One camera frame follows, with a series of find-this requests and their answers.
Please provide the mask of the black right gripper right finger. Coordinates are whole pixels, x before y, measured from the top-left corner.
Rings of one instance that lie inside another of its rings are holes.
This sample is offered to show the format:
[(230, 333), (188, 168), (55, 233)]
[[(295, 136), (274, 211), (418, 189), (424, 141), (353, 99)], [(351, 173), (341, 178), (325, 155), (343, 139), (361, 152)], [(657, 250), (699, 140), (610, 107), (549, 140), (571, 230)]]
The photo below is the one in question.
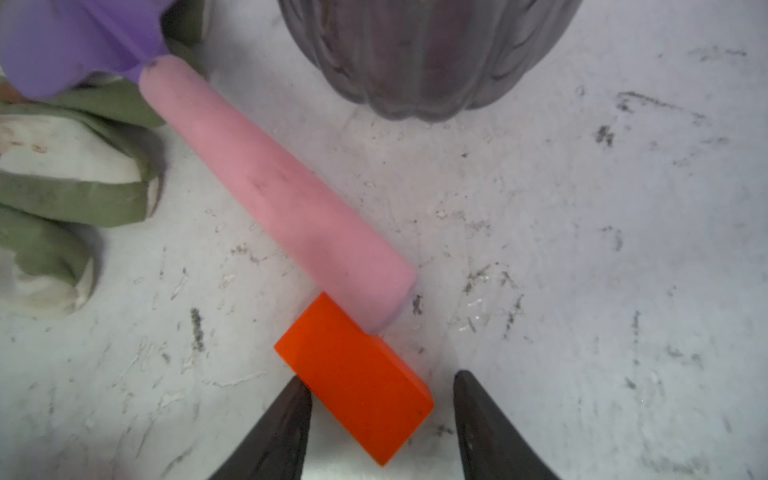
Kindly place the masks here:
[(558, 480), (472, 372), (456, 373), (453, 405), (466, 479)]

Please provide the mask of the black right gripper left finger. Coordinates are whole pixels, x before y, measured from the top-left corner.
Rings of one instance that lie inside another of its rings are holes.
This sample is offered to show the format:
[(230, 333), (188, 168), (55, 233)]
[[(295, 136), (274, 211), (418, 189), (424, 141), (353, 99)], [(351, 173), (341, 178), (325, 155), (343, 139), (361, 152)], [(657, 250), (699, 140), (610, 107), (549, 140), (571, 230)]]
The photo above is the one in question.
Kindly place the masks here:
[(295, 376), (210, 479), (299, 479), (311, 416), (312, 393)]

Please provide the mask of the red orange block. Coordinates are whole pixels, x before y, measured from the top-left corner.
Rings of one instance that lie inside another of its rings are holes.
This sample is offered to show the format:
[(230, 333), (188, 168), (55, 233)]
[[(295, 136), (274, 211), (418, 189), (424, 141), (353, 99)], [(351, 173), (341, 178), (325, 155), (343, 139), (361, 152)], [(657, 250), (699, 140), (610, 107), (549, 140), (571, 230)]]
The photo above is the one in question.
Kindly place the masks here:
[(380, 466), (389, 463), (434, 409), (426, 383), (324, 293), (274, 349)]

